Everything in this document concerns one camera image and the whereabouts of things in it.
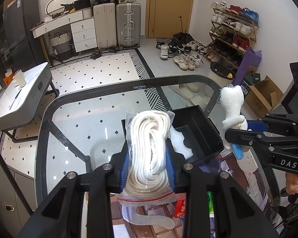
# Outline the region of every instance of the suitcase handle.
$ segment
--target suitcase handle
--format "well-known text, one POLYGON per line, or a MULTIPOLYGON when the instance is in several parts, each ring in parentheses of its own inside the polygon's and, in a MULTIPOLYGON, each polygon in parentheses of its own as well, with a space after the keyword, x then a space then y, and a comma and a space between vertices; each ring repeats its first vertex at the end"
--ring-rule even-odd
POLYGON ((130 22, 132 24, 132 28, 130 30, 133 30, 135 28, 135 23, 133 21, 131 21, 131 20, 130 20, 130 22))

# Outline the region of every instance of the wooden door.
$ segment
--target wooden door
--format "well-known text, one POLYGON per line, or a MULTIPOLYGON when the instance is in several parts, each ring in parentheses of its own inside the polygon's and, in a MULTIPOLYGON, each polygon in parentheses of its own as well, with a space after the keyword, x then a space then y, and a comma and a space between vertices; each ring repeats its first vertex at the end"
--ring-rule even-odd
POLYGON ((188 28, 191 0, 150 0, 148 38, 171 38, 188 28))

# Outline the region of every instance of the red packet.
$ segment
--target red packet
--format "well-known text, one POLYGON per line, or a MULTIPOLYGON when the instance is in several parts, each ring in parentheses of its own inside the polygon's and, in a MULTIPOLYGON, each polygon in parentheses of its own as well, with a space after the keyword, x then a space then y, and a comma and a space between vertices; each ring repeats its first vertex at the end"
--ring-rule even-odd
POLYGON ((179 218, 180 216, 185 216, 186 214, 186 200, 177 201, 175 205, 174 217, 179 218))

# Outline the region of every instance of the drawer knob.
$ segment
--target drawer knob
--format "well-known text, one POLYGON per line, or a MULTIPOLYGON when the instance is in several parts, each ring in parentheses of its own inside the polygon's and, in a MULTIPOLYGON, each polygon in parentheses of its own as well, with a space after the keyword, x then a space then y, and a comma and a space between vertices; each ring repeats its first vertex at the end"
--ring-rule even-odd
POLYGON ((7 211, 14 211, 13 206, 6 205, 5 208, 6 208, 7 211))

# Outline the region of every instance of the silver suitcase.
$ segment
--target silver suitcase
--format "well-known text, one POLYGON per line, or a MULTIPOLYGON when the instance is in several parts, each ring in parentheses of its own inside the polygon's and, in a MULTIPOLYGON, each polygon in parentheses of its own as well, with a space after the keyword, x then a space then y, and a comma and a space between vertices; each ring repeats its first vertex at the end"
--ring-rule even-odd
POLYGON ((115 4, 95 5, 93 10, 98 48, 115 47, 117 45, 115 4))
POLYGON ((116 5, 117 44, 123 47, 140 46, 141 5, 121 3, 116 5))

